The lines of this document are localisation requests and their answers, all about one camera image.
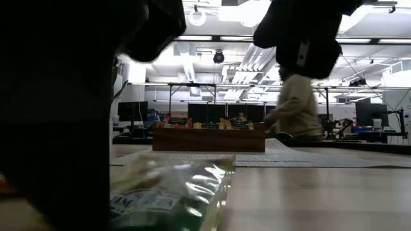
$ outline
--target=cable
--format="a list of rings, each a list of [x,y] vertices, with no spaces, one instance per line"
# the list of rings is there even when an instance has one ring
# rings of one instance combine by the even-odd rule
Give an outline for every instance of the cable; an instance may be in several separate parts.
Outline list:
[[[140,115],[140,119],[141,119],[141,126],[143,127],[143,138],[146,138],[146,133],[145,133],[145,128],[144,128],[144,121],[143,121],[143,117],[141,115],[141,108],[140,108],[140,90],[137,92],[138,96],[139,96],[139,115]]]
[[[359,78],[362,78],[362,77],[358,74],[358,72],[354,69],[354,67],[348,62],[348,60],[345,58],[345,56],[344,56],[344,55],[341,55],[341,56],[342,56],[342,58],[347,62],[347,64],[350,66],[350,68],[355,72],[355,75],[357,75]],[[372,87],[370,87],[368,84],[366,84],[366,86],[367,86],[368,88],[370,88],[370,90],[372,90],[372,92],[375,93],[375,95],[376,95],[377,97],[379,97],[379,98],[382,100],[382,102],[383,102],[384,104],[386,104],[393,112],[396,112],[396,111],[397,111],[397,107],[398,107],[399,104],[404,100],[404,98],[408,95],[408,93],[409,93],[410,90],[411,90],[411,88],[409,88],[409,89],[407,90],[407,92],[404,94],[404,96],[401,98],[401,100],[398,102],[398,104],[396,105],[396,107],[395,107],[395,108],[392,108],[377,92],[375,92],[375,90],[374,90]],[[397,113],[394,113],[394,114],[395,114],[396,117],[397,117],[397,121],[398,121],[399,127],[401,127],[401,121],[399,120],[399,117],[398,117]]]

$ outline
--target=black monitor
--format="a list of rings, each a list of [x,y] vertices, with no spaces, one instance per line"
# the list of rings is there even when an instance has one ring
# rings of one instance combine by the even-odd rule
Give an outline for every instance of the black monitor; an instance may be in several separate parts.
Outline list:
[[[148,102],[118,103],[118,116],[120,121],[146,121]]]
[[[207,105],[206,104],[188,104],[188,117],[193,123],[207,122]]]
[[[225,105],[208,104],[207,122],[219,123],[221,118],[225,118]]]
[[[240,113],[243,113],[244,116],[247,116],[247,106],[238,105],[238,104],[229,104],[228,106],[228,119],[232,119],[236,116],[239,116]]]
[[[384,104],[355,103],[356,123],[360,126],[372,126],[373,119],[381,119],[381,126],[389,126],[388,110]]]
[[[253,123],[264,121],[264,106],[263,105],[247,105],[247,120]]]

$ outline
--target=fluorescent light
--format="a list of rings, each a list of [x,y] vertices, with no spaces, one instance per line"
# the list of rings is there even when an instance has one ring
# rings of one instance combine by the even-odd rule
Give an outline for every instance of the fluorescent light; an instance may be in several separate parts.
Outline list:
[[[362,98],[360,98],[360,99],[355,99],[355,100],[351,100],[350,102],[358,102],[358,101],[361,101],[361,100],[364,100],[364,99],[368,99],[368,98],[371,98],[372,96],[366,96],[366,97],[362,97]]]
[[[155,99],[153,102],[181,102],[181,100],[167,100],[167,99]]]
[[[281,85],[255,85],[255,87],[271,87],[271,88],[281,88]]]
[[[214,101],[206,101],[206,100],[184,100],[187,103],[212,103]]]
[[[381,39],[380,44],[411,44],[411,39]]]
[[[264,102],[258,102],[258,101],[219,101],[221,103],[264,103]]]
[[[217,84],[216,87],[251,87],[249,84]]]
[[[128,83],[129,85],[168,86],[168,83]]]
[[[246,37],[246,36],[221,36],[220,37],[221,41],[247,41],[247,42],[252,42],[252,37]]]
[[[263,20],[270,3],[270,0],[259,0],[245,1],[239,6],[222,6],[218,18],[220,21],[240,22],[245,27],[253,27]]]
[[[180,36],[177,40],[201,40],[201,41],[210,41],[212,36],[196,36],[196,35],[183,35]]]
[[[371,42],[371,39],[368,39],[368,38],[359,38],[359,39],[357,39],[357,38],[343,38],[343,39],[341,39],[341,38],[336,38],[335,39],[337,42],[339,42],[339,43],[345,43],[345,44],[357,44],[357,43],[361,43],[361,44],[367,44],[367,43],[369,43],[369,42]]]
[[[320,105],[326,105],[327,103],[320,102]],[[328,103],[329,105],[346,105],[348,103]]]

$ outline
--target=ceiling light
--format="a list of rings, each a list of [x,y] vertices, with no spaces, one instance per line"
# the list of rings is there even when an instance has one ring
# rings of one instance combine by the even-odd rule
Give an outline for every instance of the ceiling light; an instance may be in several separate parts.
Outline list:
[[[251,87],[249,84],[217,84],[216,87]]]
[[[361,39],[360,38],[359,39],[357,38],[343,38],[343,39],[336,38],[335,40],[341,44],[357,44],[357,43],[367,44],[371,42],[371,39],[367,39],[367,38],[361,38]]]
[[[250,0],[239,6],[223,6],[220,8],[218,19],[220,21],[240,22],[243,26],[251,28],[263,20],[270,3],[270,0]]]
[[[381,39],[380,44],[411,44],[411,39]]]
[[[320,105],[326,105],[327,103],[320,102]],[[328,103],[329,105],[346,105],[347,103]]]
[[[271,88],[281,88],[281,85],[256,85],[255,87],[271,87]]]
[[[129,85],[168,86],[168,83],[128,83]]]
[[[201,13],[201,16],[199,19],[194,19],[194,14],[197,12]],[[197,11],[195,9],[192,9],[190,14],[188,15],[188,20],[194,26],[202,26],[206,22],[206,19],[207,19],[206,13],[205,11],[201,9],[198,9]]]
[[[221,36],[221,41],[244,41],[244,42],[252,42],[251,36]]]
[[[211,41],[212,36],[195,36],[195,35],[183,35],[180,36],[177,40],[200,40],[200,41]]]
[[[181,102],[181,101],[183,101],[184,102],[184,100],[167,100],[167,99],[155,99],[155,100],[153,100],[153,102]]]

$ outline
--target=ceiling camera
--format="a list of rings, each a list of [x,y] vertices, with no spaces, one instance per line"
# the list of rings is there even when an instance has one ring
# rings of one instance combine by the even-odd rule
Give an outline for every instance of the ceiling camera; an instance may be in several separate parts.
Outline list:
[[[216,51],[216,54],[214,55],[214,63],[215,64],[220,64],[222,62],[224,62],[224,55],[222,51]]]

